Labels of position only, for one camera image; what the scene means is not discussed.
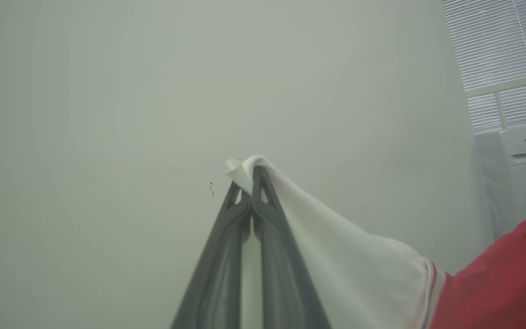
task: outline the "wall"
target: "wall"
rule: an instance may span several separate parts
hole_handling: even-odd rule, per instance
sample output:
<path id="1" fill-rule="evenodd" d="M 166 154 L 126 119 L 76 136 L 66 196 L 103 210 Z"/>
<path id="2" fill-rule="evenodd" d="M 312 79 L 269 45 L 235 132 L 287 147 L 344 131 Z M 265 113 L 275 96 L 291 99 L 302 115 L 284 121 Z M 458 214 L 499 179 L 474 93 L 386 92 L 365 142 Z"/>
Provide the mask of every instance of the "wall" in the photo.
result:
<path id="1" fill-rule="evenodd" d="M 0 1 L 0 329 L 168 327 L 252 154 L 448 271 L 490 243 L 438 1 Z"/>

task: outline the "window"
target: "window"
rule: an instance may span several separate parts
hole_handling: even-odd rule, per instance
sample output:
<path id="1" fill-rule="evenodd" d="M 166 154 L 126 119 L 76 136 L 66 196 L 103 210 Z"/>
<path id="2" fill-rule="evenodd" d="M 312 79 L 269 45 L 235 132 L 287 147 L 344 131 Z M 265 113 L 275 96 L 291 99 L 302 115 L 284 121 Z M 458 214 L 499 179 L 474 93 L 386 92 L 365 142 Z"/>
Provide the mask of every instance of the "window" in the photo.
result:
<path id="1" fill-rule="evenodd" d="M 526 0 L 442 0 L 476 133 L 526 124 Z"/>

